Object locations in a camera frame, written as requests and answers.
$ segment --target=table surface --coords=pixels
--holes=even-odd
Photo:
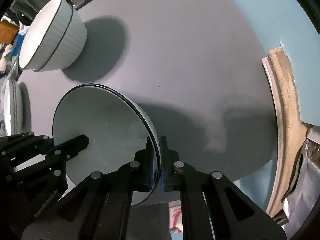
[[[235,181],[276,156],[266,54],[232,0],[94,0],[78,12],[88,38],[73,65],[19,78],[24,130],[52,136],[63,95],[99,83],[139,104],[199,171]]]

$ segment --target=white bowl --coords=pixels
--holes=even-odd
[[[52,56],[64,36],[72,15],[66,0],[51,0],[33,20],[20,49],[22,69],[39,69]]]
[[[84,134],[87,149],[66,163],[66,172],[77,185],[93,171],[110,173],[133,161],[150,137],[156,161],[155,188],[160,178],[160,147],[156,131],[143,110],[108,87],[84,84],[71,89],[60,101],[53,118],[54,144]],[[150,192],[134,192],[132,204],[144,201]]]
[[[87,39],[87,28],[78,12],[72,8],[72,17],[66,33],[48,62],[37,71],[50,71],[69,67],[79,57]]]
[[[19,85],[9,79],[4,91],[4,125],[7,135],[21,133],[22,128],[22,96]]]

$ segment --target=black bracket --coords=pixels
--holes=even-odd
[[[94,171],[23,232],[23,240],[125,239],[133,191],[153,185],[153,146],[117,171]]]
[[[89,144],[85,135],[53,147],[53,139],[32,132],[0,138],[0,220],[21,236],[26,226],[67,190],[65,162]],[[39,155],[45,159],[22,170],[19,164]]]
[[[283,229],[219,171],[196,171],[161,138],[162,188],[180,191],[184,240],[286,240]]]

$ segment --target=metal screw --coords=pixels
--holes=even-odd
[[[221,179],[222,174],[218,171],[215,171],[214,173],[212,173],[212,177],[214,177],[215,179]]]
[[[131,168],[138,168],[139,166],[140,166],[140,163],[137,161],[130,162]]]
[[[177,162],[174,163],[174,166],[175,166],[176,168],[182,168],[182,167],[184,166],[184,163],[181,162],[181,161],[177,161]]]
[[[60,170],[55,170],[55,171],[53,172],[53,174],[54,174],[55,176],[60,176],[60,175],[61,175],[61,171],[60,171]]]
[[[100,171],[94,171],[93,173],[91,173],[91,178],[93,178],[93,179],[98,179],[100,177],[101,177]]]

